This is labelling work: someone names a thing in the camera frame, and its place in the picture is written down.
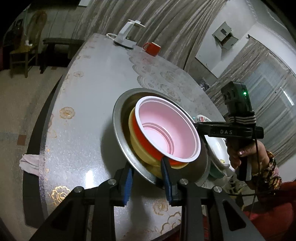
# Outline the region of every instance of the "chair backrest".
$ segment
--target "chair backrest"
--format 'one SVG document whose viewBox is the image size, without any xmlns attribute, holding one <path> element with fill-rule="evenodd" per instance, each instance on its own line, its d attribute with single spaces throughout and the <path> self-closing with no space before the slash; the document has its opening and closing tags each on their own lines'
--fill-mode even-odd
<svg viewBox="0 0 296 241">
<path fill-rule="evenodd" d="M 39 44 L 41 32 L 47 20 L 47 14 L 44 10 L 38 10 L 32 16 L 28 26 L 27 26 L 27 36 L 26 39 L 29 40 L 29 44 L 33 46 Z"/>
</svg>

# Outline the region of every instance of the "person's hand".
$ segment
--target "person's hand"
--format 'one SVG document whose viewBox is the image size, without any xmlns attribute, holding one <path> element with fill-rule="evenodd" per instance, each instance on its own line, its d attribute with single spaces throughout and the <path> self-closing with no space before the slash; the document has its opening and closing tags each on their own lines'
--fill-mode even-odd
<svg viewBox="0 0 296 241">
<path fill-rule="evenodd" d="M 269 158 L 267 156 L 265 147 L 261 141 L 258 142 L 258 152 L 259 152 L 259 162 L 261 169 L 267 168 L 269 163 Z M 250 145 L 238 149 L 238 140 L 237 139 L 226 139 L 227 153 L 229 155 L 230 164 L 234 169 L 237 169 L 242 163 L 239 159 L 240 157 L 248 157 L 248 160 L 251 159 L 252 164 L 252 173 L 258 173 L 258 163 L 257 163 L 257 154 L 256 154 L 256 145 L 253 141 Z"/>
</svg>

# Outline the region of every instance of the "round table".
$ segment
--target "round table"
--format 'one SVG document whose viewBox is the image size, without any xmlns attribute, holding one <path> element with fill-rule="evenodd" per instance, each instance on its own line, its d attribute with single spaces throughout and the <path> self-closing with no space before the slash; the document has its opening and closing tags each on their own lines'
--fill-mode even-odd
<svg viewBox="0 0 296 241">
<path fill-rule="evenodd" d="M 112 125 L 118 97 L 149 88 L 173 98 L 191 116 L 224 121 L 188 73 L 140 47 L 117 46 L 93 34 L 71 61 L 52 100 L 44 128 L 40 194 L 47 217 L 76 186 L 92 188 L 114 176 L 126 162 Z M 213 182 L 205 186 L 211 188 Z M 135 173 L 130 201 L 115 207 L 117 240 L 152 240 L 176 227 L 181 207 L 171 207 L 162 189 Z"/>
</svg>

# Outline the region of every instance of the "floral sleeve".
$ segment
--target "floral sleeve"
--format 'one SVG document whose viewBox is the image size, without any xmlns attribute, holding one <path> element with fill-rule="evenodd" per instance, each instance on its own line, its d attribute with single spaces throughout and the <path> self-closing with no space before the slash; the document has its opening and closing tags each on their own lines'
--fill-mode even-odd
<svg viewBox="0 0 296 241">
<path fill-rule="evenodd" d="M 279 176 L 279 169 L 277 167 L 274 155 L 270 151 L 266 151 L 269 157 L 269 166 L 260 172 L 260 178 L 258 183 L 258 191 L 270 191 L 279 189 L 282 180 Z M 257 184 L 258 173 L 252 175 L 252 182 Z"/>
</svg>

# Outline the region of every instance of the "screw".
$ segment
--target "screw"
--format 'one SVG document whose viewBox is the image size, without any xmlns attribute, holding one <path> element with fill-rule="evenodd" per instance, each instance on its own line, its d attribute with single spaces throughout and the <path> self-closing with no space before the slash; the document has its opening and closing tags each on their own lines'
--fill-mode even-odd
<svg viewBox="0 0 296 241">
<path fill-rule="evenodd" d="M 179 183 L 182 184 L 182 185 L 187 185 L 188 184 L 188 180 L 185 179 L 185 178 L 182 178 L 179 180 Z"/>
<path fill-rule="evenodd" d="M 110 185 L 114 185 L 114 184 L 116 184 L 116 180 L 115 179 L 109 179 L 108 180 L 108 183 L 110 184 Z"/>
<path fill-rule="evenodd" d="M 214 186 L 214 191 L 215 192 L 222 192 L 222 188 L 219 186 Z"/>
<path fill-rule="evenodd" d="M 81 192 L 83 190 L 83 187 L 78 186 L 74 188 L 74 192 Z"/>
</svg>

